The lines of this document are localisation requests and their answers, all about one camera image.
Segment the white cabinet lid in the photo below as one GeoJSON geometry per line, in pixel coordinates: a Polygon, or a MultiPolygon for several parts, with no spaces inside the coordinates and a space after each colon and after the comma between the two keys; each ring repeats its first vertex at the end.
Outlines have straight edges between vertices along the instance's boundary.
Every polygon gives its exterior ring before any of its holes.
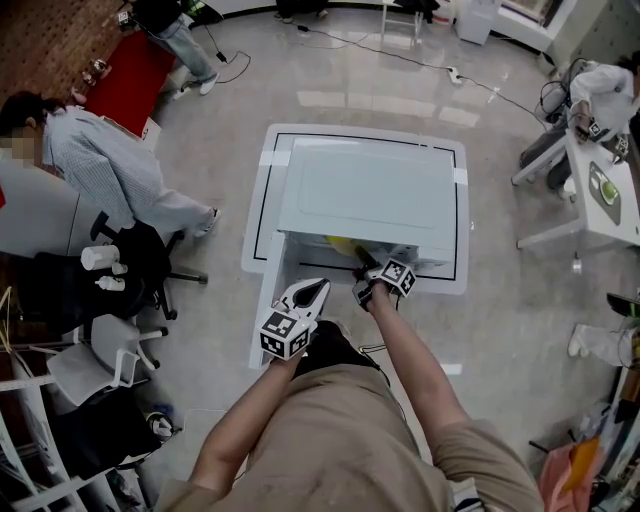
{"type": "Polygon", "coordinates": [[[386,141],[296,139],[278,229],[414,245],[453,261],[450,155],[386,141]]]}

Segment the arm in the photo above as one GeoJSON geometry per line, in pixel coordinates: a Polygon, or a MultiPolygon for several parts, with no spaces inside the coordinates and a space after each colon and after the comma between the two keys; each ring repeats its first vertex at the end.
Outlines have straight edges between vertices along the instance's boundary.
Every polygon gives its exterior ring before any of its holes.
{"type": "Polygon", "coordinates": [[[209,432],[189,479],[225,496],[233,480],[280,405],[302,354],[289,361],[274,359],[209,432]]]}
{"type": "Polygon", "coordinates": [[[368,308],[422,426],[434,466],[452,482],[473,478],[485,505],[505,512],[542,512],[524,464],[489,425],[469,421],[440,364],[391,304],[385,284],[374,285],[368,308]]]}
{"type": "Polygon", "coordinates": [[[373,286],[368,309],[380,328],[389,357],[422,426],[427,443],[435,446],[445,427],[469,419],[449,379],[431,351],[393,307],[383,283],[373,286]]]}
{"type": "Polygon", "coordinates": [[[88,142],[75,140],[67,143],[58,153],[54,163],[61,164],[60,169],[69,185],[116,222],[124,227],[133,226],[133,212],[108,158],[94,150],[88,142]]]}
{"type": "Polygon", "coordinates": [[[624,82],[622,70],[616,66],[598,66],[582,73],[571,82],[571,115],[576,116],[575,128],[578,142],[589,136],[592,115],[592,96],[612,92],[624,82]]]}

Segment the gray floor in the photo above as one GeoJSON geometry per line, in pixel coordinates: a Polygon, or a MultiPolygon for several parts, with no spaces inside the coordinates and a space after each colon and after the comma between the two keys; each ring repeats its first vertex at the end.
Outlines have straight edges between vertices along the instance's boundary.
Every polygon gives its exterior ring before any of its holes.
{"type": "MultiPolygon", "coordinates": [[[[351,40],[372,33],[363,44],[381,47],[376,12],[335,9],[326,21],[303,22],[351,40]]],[[[227,20],[212,31],[228,57],[236,50],[251,55],[248,71],[204,98],[192,90],[156,115],[163,128],[157,154],[167,183],[224,214],[213,236],[187,240],[177,251],[176,262],[208,272],[210,283],[171,283],[179,317],[169,326],[170,336],[150,347],[162,367],[142,394],[172,404],[178,423],[188,420],[186,433],[144,464],[152,496],[165,478],[188,476],[202,437],[221,414],[216,411],[229,408],[258,375],[246,364],[260,276],[241,270],[240,252],[264,135],[279,122],[366,126],[464,144],[473,222],[467,293],[415,295],[400,309],[443,364],[460,365],[451,381],[468,411],[492,419],[528,462],[539,459],[527,441],[562,439],[566,422],[606,396],[614,375],[597,360],[567,357],[574,324],[617,327],[605,292],[634,295],[637,283],[631,251],[594,257],[576,275],[571,240],[516,250],[517,238],[575,216],[573,206],[547,193],[542,180],[510,184],[519,153],[541,126],[487,90],[452,86],[443,71],[354,46],[291,44],[342,45],[320,35],[300,36],[269,13],[227,20]]],[[[195,36],[215,53],[204,29],[195,36]]],[[[545,82],[535,57],[506,41],[491,38],[479,47],[442,27],[424,27],[412,48],[409,41],[390,34],[383,48],[455,65],[529,108],[545,82]]],[[[222,80],[241,69],[242,59],[221,69],[222,80]]],[[[349,290],[332,291],[327,313],[339,317],[359,344],[380,341],[349,290]]],[[[393,380],[384,352],[376,356],[393,380]]],[[[415,427],[397,381],[394,390],[415,427]]],[[[424,443],[423,451],[428,458],[424,443]]]]}

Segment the red mat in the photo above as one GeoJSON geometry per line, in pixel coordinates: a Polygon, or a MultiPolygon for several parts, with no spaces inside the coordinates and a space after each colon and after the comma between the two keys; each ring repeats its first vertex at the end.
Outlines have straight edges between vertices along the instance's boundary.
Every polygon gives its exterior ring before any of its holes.
{"type": "Polygon", "coordinates": [[[142,136],[174,59],[142,32],[125,37],[109,57],[111,72],[89,90],[85,108],[142,136]]]}

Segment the wrist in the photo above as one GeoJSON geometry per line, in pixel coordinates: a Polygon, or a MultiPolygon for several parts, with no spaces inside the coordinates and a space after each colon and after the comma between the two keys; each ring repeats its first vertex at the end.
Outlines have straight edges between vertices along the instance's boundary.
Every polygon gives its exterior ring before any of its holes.
{"type": "Polygon", "coordinates": [[[388,311],[394,311],[391,298],[389,296],[376,297],[367,304],[367,309],[371,315],[376,318],[388,311]]]}
{"type": "Polygon", "coordinates": [[[271,360],[271,363],[269,363],[269,368],[275,368],[276,370],[286,371],[293,375],[296,371],[296,368],[298,367],[298,363],[300,362],[300,359],[302,359],[303,354],[304,354],[304,350],[288,360],[280,359],[279,357],[274,357],[271,360]]]}

